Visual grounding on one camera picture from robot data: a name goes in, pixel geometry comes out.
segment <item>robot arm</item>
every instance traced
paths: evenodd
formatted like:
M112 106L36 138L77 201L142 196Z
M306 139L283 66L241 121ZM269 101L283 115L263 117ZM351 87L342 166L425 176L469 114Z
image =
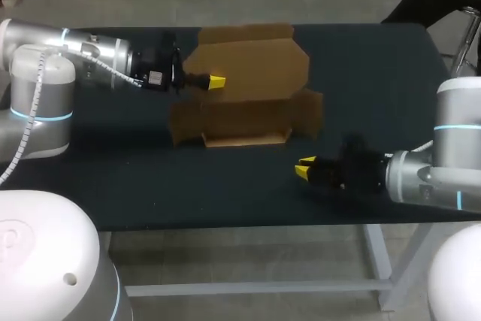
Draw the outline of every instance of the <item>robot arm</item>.
M225 84L223 77L187 74L170 32L157 47L138 50L127 40L18 20L0 24L0 69L11 74L11 109L0 111L0 162L18 156L17 149L25 148L20 154L25 159L56 156L68 148L75 80L111 89L128 82L161 92L179 92L185 86L207 91ZM37 87L39 77L42 84ZM32 129L26 130L36 89L41 89L41 97ZM29 142L18 148L27 133Z
M447 80L437 91L434 140L393 155L348 137L337 161L300 159L296 173L316 186L365 193L388 191L391 200L481 212L481 77Z

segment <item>dark blue table surface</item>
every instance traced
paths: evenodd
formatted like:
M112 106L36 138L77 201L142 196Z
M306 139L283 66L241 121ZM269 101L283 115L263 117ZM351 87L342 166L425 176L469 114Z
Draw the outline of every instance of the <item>dark blue table surface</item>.
M90 30L146 46L165 29ZM184 56L195 49L198 29L171 30ZM325 125L316 141L173 148L167 119L176 95L78 86L68 151L21 162L7 188L63 195L103 231L481 218L395 204L386 195L339 195L296 177L298 159L334 158L348 132L362 133L385 152L430 140L436 89L449 75L428 33L415 25L296 26L295 40L310 56L308 87L325 96Z

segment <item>table leg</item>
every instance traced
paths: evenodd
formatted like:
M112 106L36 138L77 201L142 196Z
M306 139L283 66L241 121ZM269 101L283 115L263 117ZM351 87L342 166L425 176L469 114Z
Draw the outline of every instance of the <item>table leg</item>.
M98 238L100 239L100 245L105 251L110 249L110 240L112 239L112 232L99 232Z
M443 237L443 228L442 223L422 223L418 226L392 270L392 289L380 293L381 310L394 311L402 305L404 297L419 274L428 270L433 249L439 245Z
M368 243L374 276L378 280L389 279L392 274L391 261L381 225L364 225L364 234Z

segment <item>cardboard flap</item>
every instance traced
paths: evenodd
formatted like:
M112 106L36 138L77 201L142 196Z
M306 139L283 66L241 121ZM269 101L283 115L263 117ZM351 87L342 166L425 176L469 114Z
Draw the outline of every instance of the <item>cardboard flap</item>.
M309 57L292 39L203 44L183 63L193 74L225 77L211 92L190 89L201 102L288 99L307 82Z
M316 138L322 128L322 93L302 89L291 98L292 131Z
M290 39L294 28L289 24L252 24L248 26L217 26L203 28L198 33L199 44L229 43L232 41L264 41Z
M181 101L171 106L169 128L174 146L182 141L202 136L201 104Z
M207 138L260 136L290 129L289 100L202 105Z

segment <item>open cardboard box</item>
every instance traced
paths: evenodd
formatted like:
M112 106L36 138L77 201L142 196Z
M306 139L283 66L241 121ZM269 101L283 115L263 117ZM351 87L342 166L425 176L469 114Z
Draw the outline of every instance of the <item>open cardboard box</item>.
M184 70L226 78L225 87L192 89L172 106L174 144L202 137L207 147L280 144L292 133L315 138L322 94L305 89L309 56L288 24L204 28Z

